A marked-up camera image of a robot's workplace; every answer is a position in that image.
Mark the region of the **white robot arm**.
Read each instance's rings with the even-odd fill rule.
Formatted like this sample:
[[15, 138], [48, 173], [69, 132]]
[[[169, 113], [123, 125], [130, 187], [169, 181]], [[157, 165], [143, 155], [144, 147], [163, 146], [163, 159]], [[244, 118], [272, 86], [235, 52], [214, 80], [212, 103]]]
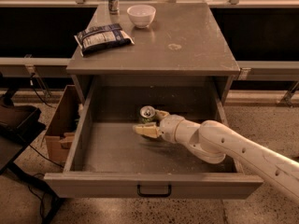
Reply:
[[287, 197], [299, 201], [299, 163], [263, 147], [215, 120], [196, 123], [145, 106], [135, 133], [186, 147], [198, 159], [218, 164], [227, 156], [240, 161]]

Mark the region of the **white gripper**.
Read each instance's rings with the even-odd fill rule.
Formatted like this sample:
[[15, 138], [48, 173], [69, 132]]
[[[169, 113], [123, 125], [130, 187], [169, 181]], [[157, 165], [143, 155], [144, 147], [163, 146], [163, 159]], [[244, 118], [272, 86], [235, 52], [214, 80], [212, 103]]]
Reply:
[[150, 138], [161, 136], [167, 142], [176, 143], [176, 129], [184, 118], [179, 115], [169, 115], [167, 111], [158, 109], [155, 110], [155, 118], [160, 120], [159, 127], [155, 122], [137, 124], [133, 126], [134, 132]]

